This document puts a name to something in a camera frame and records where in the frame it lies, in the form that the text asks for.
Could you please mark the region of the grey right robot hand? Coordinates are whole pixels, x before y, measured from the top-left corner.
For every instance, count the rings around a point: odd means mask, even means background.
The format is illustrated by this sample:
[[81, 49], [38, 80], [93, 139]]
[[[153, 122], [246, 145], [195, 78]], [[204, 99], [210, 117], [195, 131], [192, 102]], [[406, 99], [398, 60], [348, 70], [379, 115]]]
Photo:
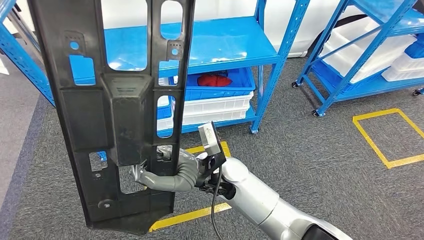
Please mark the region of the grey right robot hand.
[[134, 181], [144, 188], [165, 192], [188, 192], [196, 182], [198, 164], [196, 157], [184, 149], [179, 150], [176, 174], [160, 176], [147, 171], [143, 163], [133, 165], [131, 173]]

